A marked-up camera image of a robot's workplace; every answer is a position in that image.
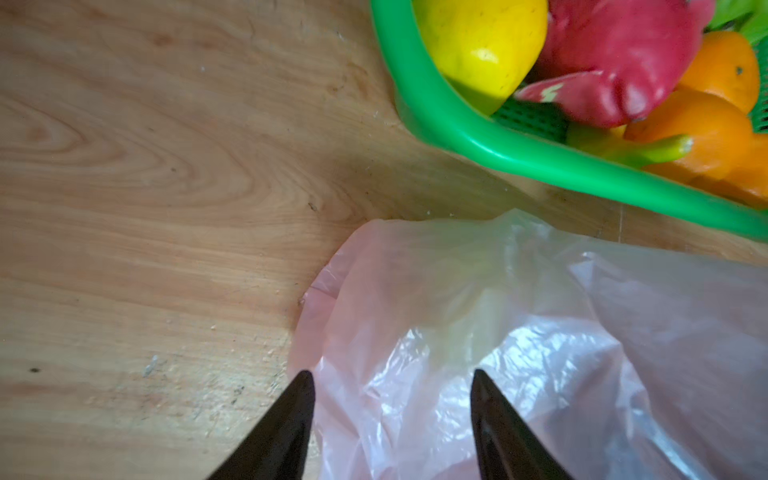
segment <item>pink dragon fruit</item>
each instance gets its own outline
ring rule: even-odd
[[[517,93],[574,121],[610,128],[645,118],[683,77],[714,0],[549,0],[544,79]]]

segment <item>perforated basket bottom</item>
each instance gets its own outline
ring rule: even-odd
[[[760,60],[760,99],[752,113],[755,132],[768,134],[768,39],[756,49]],[[565,142],[568,120],[553,104],[521,103],[511,98],[493,115],[500,124],[558,143]]]

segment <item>yellow lemon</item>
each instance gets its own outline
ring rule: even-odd
[[[547,0],[414,0],[438,70],[490,115],[531,70],[547,35]]]

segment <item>black pointed object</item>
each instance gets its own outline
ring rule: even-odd
[[[482,480],[572,480],[482,370],[469,402]]]
[[[304,370],[208,480],[299,480],[315,411],[315,384]]]

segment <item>toy fruit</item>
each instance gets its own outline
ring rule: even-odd
[[[554,102],[574,121],[610,128],[645,118],[701,45],[714,0],[550,0],[537,78],[515,94]]]
[[[588,154],[633,168],[678,160],[689,154],[694,145],[689,135],[674,135],[649,144],[639,144],[624,140],[610,130],[576,122],[568,126],[565,142]]]
[[[531,70],[547,32],[546,0],[414,0],[413,9],[437,69],[488,115]]]
[[[722,180],[752,144],[752,124],[736,106],[716,95],[681,88],[642,121],[627,126],[624,138],[649,143],[688,134],[691,152],[680,160],[651,165],[647,171],[707,188]]]
[[[760,96],[760,66],[752,45],[734,31],[707,33],[680,85],[718,95],[750,113]]]
[[[717,0],[710,28],[724,28],[731,22],[749,43],[759,43],[768,36],[768,0]]]
[[[711,190],[758,210],[768,209],[768,135],[755,134],[739,166]]]

